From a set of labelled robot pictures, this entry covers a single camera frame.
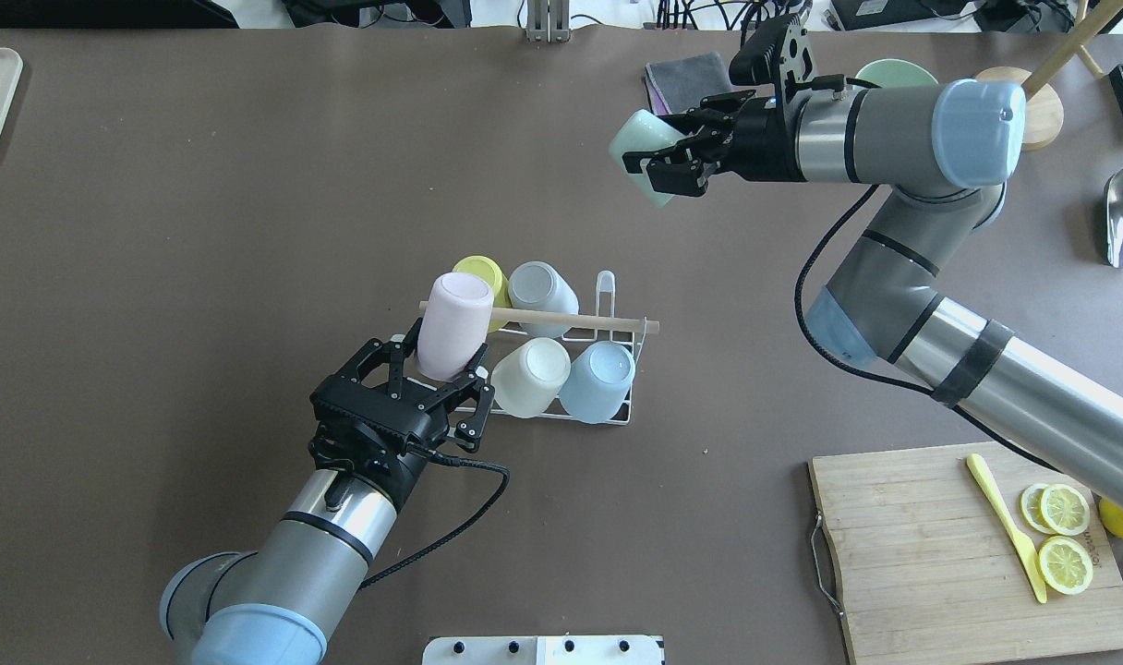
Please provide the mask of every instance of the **black band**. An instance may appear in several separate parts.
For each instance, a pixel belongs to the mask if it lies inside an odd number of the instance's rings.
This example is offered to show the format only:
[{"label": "black band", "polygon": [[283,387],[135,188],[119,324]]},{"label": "black band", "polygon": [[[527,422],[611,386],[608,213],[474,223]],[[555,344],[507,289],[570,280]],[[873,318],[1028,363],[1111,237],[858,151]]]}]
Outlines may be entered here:
[{"label": "black band", "polygon": [[309,527],[316,527],[329,536],[335,536],[344,540],[347,547],[354,548],[360,558],[364,558],[364,563],[372,565],[372,550],[364,543],[360,543],[359,538],[344,530],[343,527],[337,527],[332,522],[326,521],[322,517],[314,517],[309,512],[303,512],[300,510],[291,510],[286,514],[283,514],[283,519],[290,519],[292,522],[303,522]]},{"label": "black band", "polygon": [[922,313],[919,316],[919,319],[915,319],[915,321],[911,324],[911,329],[909,329],[907,332],[902,337],[902,340],[898,341],[898,346],[895,346],[894,352],[892,352],[891,355],[886,357],[886,362],[889,362],[891,365],[895,365],[895,363],[898,362],[898,358],[902,357],[903,353],[905,353],[907,346],[911,345],[911,341],[915,340],[915,335],[919,334],[919,331],[923,328],[924,324],[928,324],[930,315],[934,315],[934,310],[937,310],[939,308],[939,304],[942,302],[943,302],[943,295],[935,293],[934,298],[932,299],[932,302],[928,303],[928,308],[923,309]]},{"label": "black band", "polygon": [[860,112],[860,104],[866,100],[869,90],[861,90],[853,97],[852,106],[849,107],[849,117],[844,119],[844,173],[849,175],[849,182],[860,182],[857,180],[857,167],[853,165],[853,140],[857,136],[857,113]]},{"label": "black band", "polygon": [[928,273],[931,273],[932,277],[938,277],[939,276],[939,266],[938,265],[934,265],[932,263],[932,261],[928,259],[928,257],[925,257],[925,256],[922,256],[922,254],[920,254],[919,252],[914,252],[911,247],[907,247],[907,246],[903,245],[902,243],[898,243],[898,240],[895,240],[894,238],[891,238],[889,236],[883,236],[878,231],[870,230],[870,228],[866,228],[866,231],[861,233],[860,236],[861,236],[861,238],[869,238],[870,240],[873,240],[873,242],[875,242],[875,243],[877,243],[879,245],[886,245],[886,247],[889,247],[891,249],[894,249],[894,252],[898,252],[904,257],[906,257],[909,261],[919,264],[919,266],[921,268],[928,271]]},{"label": "black band", "polygon": [[984,380],[988,371],[996,365],[996,358],[1001,357],[1005,345],[1012,338],[1012,330],[1004,325],[996,324],[995,320],[989,320],[980,330],[980,336],[976,337],[976,341],[973,341],[971,347],[964,354],[964,357],[959,358],[957,365],[951,367],[947,379],[943,379],[943,382],[934,388],[932,400],[942,403],[946,408],[955,408],[959,400],[967,398],[971,391],[976,390],[980,380]]}]

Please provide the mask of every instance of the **lemon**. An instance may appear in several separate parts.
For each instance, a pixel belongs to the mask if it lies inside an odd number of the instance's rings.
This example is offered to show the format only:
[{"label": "lemon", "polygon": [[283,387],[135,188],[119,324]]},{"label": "lemon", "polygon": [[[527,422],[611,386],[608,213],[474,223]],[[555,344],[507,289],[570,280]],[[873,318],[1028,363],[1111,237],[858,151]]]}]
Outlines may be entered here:
[{"label": "lemon", "polygon": [[1050,485],[1038,500],[1042,521],[1063,536],[1077,536],[1090,523],[1090,510],[1078,490],[1069,485]]},{"label": "lemon", "polygon": [[1102,521],[1105,529],[1114,534],[1116,538],[1123,538],[1123,508],[1120,508],[1114,504],[1114,502],[1102,498],[1102,500],[1099,500],[1099,521]]},{"label": "lemon", "polygon": [[1022,517],[1025,518],[1025,523],[1033,527],[1035,531],[1052,536],[1054,530],[1042,521],[1042,511],[1038,509],[1038,503],[1042,500],[1042,490],[1049,486],[1046,483],[1037,483],[1022,492]]},{"label": "lemon", "polygon": [[1056,592],[1067,595],[1083,593],[1090,585],[1095,570],[1090,555],[1080,544],[1067,536],[1052,536],[1038,550],[1038,568]]}]

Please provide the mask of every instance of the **cup rack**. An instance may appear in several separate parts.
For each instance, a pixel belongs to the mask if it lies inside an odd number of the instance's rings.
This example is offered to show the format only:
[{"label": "cup rack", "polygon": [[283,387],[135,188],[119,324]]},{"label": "cup rack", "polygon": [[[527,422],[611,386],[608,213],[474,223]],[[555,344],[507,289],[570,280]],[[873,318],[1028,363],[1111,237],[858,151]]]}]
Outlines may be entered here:
[{"label": "cup rack", "polygon": [[[595,277],[595,313],[594,315],[562,315],[554,311],[532,311],[510,308],[491,308],[491,320],[506,320],[508,325],[490,335],[515,340],[517,337],[531,337],[529,332],[519,327],[520,324],[546,324],[546,325],[568,325],[569,332],[562,336],[562,346],[566,350],[574,346],[590,345],[594,341],[609,340],[618,345],[626,346],[631,352],[631,357],[639,367],[639,355],[642,354],[642,344],[648,335],[659,332],[659,321],[652,319],[620,319],[615,317],[615,274],[609,270],[601,271]],[[426,300],[419,303],[419,312],[426,311]],[[490,357],[486,363],[494,366],[495,362]],[[604,420],[604,425],[627,425],[632,420],[632,393],[634,386],[628,389],[628,394],[623,399],[623,406],[618,409],[615,416]],[[473,408],[459,408],[463,413],[473,412]],[[508,416],[502,408],[492,408],[492,413]],[[546,418],[549,420],[575,420],[573,416],[562,409],[560,402],[554,398],[554,403],[549,404],[545,413],[535,418]]]}]

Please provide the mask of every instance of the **pink cup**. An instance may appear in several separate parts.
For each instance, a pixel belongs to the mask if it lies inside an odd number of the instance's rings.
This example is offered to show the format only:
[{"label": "pink cup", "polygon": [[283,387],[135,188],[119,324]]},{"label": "pink cup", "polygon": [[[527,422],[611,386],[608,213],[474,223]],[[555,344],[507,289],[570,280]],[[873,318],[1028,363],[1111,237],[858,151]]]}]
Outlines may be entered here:
[{"label": "pink cup", "polygon": [[418,366],[436,382],[451,382],[484,344],[492,318],[492,286],[468,273],[435,280],[422,315]]}]

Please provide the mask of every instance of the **light blue cup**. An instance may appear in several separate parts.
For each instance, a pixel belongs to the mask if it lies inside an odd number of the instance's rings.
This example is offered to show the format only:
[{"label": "light blue cup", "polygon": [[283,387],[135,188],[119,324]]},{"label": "light blue cup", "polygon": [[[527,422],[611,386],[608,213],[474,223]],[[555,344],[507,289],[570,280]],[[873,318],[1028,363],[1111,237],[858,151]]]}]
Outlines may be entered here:
[{"label": "light blue cup", "polygon": [[632,353],[615,341],[595,341],[574,361],[558,400],[575,420],[604,422],[620,411],[632,382]]}]

